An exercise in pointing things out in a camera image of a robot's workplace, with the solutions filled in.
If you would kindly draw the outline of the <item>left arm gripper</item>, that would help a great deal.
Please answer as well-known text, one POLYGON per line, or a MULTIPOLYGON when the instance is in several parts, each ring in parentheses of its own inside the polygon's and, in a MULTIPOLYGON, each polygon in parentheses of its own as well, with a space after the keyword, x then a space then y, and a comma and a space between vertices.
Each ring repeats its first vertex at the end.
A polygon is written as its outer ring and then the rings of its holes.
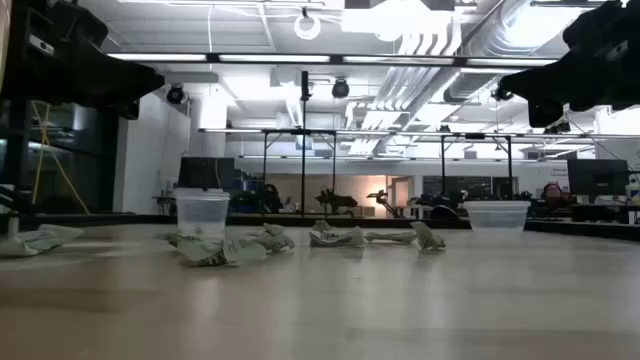
POLYGON ((108 34, 77 1, 3 1, 1 98, 76 103, 137 119, 139 99, 163 87, 164 76, 103 53, 108 34))

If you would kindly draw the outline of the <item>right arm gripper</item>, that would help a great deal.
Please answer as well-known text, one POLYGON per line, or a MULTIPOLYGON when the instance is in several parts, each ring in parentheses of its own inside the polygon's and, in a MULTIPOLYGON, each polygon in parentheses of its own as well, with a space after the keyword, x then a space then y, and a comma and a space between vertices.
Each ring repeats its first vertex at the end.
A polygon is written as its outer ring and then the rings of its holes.
POLYGON ((607 1, 581 14, 562 34, 569 51, 558 61, 507 75, 504 93, 528 100, 529 124, 544 128, 563 109, 624 109, 639 102, 639 3, 607 1))

